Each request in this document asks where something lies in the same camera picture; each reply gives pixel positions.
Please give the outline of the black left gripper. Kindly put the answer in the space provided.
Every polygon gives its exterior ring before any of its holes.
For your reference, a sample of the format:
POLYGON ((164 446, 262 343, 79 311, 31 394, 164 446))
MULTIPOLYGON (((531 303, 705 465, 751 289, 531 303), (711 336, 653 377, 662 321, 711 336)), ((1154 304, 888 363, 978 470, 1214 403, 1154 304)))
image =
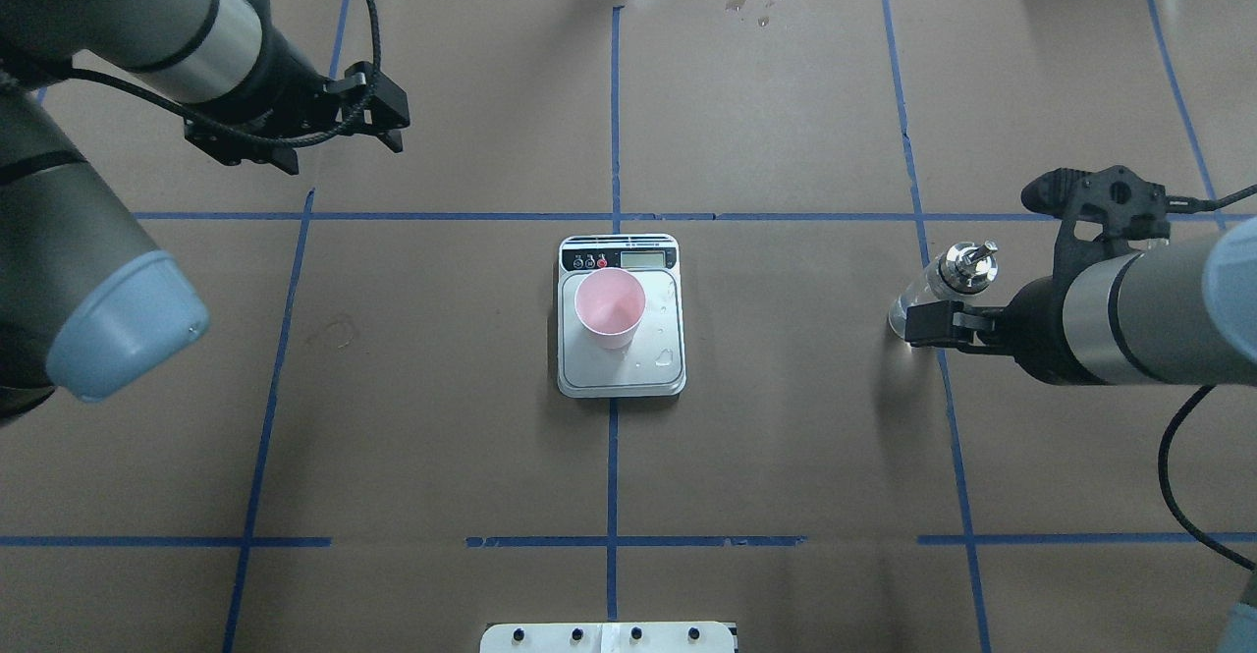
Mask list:
POLYGON ((194 104, 205 121, 185 120, 185 141, 225 166, 254 162, 292 176, 300 172, 300 148, 337 136, 373 135, 392 153, 403 152, 409 96, 370 60, 328 79, 284 54, 255 84, 225 101, 194 104))

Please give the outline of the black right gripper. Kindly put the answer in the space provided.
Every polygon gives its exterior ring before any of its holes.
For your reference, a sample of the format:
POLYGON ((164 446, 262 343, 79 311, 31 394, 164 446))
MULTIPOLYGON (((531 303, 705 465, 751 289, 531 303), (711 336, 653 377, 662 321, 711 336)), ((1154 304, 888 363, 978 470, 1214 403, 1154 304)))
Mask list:
POLYGON ((913 304, 905 313, 905 340, 916 349, 1009 354, 1024 372, 1046 384, 1076 379, 1063 312, 1050 278, 1028 283, 1003 308, 965 302, 913 304))

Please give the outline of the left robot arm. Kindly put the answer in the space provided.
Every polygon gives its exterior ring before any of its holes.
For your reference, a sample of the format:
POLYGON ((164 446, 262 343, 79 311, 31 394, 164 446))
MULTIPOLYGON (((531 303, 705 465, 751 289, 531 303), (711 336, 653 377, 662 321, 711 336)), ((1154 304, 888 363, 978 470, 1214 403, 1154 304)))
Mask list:
POLYGON ((289 175, 339 136, 403 150, 409 96, 371 52, 322 73, 284 35, 272 0, 3 0, 3 421, 57 393, 102 403, 197 343, 210 326, 175 255, 40 101, 57 86, 116 98, 91 122, 140 148, 148 104, 224 166, 289 175))

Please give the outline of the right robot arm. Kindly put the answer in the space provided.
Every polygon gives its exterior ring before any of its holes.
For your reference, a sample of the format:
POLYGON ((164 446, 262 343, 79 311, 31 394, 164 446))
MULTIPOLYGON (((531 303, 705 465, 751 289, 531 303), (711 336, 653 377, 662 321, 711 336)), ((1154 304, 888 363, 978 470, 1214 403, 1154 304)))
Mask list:
POLYGON ((996 268, 996 245, 962 243, 938 255, 894 299, 886 322, 913 346, 999 354, 1041 382, 1099 386, 1190 386, 1163 428, 1156 483, 1163 505, 1190 541, 1244 571, 1244 590, 1216 643, 1254 649, 1254 560, 1231 549, 1182 510, 1172 454, 1190 413, 1221 386, 1254 385, 1254 221, 1194 240, 1134 249, 1084 242, 1063 232, 1055 273, 1024 286, 1009 304, 977 304, 980 289, 948 288, 943 264, 980 277, 996 268))

